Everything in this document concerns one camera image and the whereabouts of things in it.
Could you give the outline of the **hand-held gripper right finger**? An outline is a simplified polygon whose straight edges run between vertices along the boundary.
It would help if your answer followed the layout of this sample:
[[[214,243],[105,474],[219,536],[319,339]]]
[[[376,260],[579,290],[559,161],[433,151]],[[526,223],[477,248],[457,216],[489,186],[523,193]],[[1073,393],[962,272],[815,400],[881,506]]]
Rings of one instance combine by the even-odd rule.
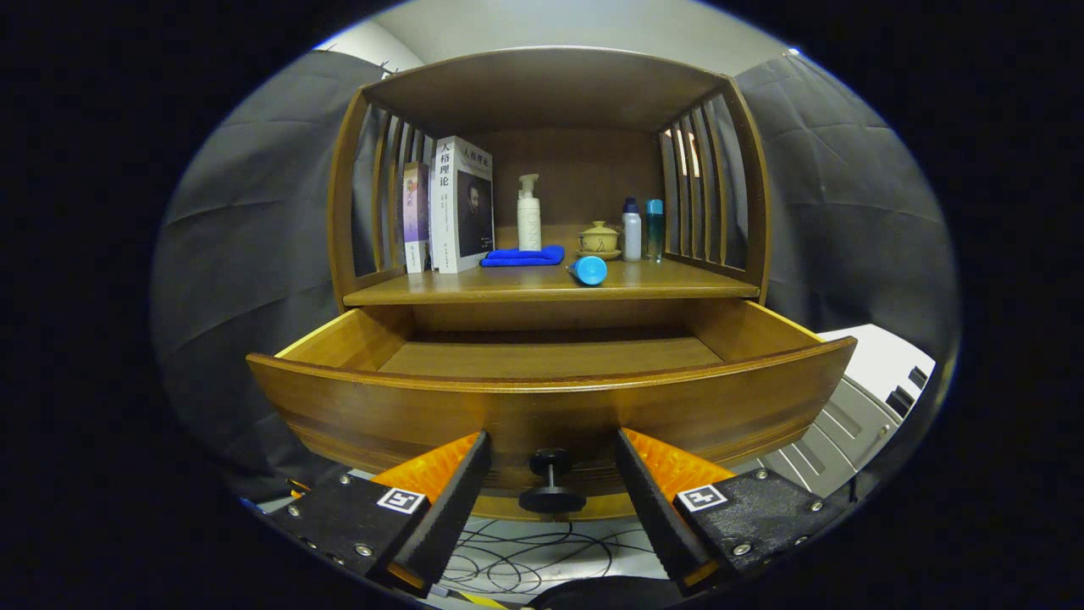
[[[685,596],[763,573],[848,508],[846,489],[818,496],[771,469],[734,473],[629,428],[615,449],[640,525]]]

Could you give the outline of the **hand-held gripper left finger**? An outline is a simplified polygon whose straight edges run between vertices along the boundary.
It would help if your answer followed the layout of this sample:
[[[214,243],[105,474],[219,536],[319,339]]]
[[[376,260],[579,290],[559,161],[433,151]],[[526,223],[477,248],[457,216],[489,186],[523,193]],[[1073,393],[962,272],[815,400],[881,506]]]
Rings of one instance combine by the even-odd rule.
[[[268,520],[356,577],[425,598],[444,575],[490,466],[491,437],[478,431],[371,479],[344,473]]]

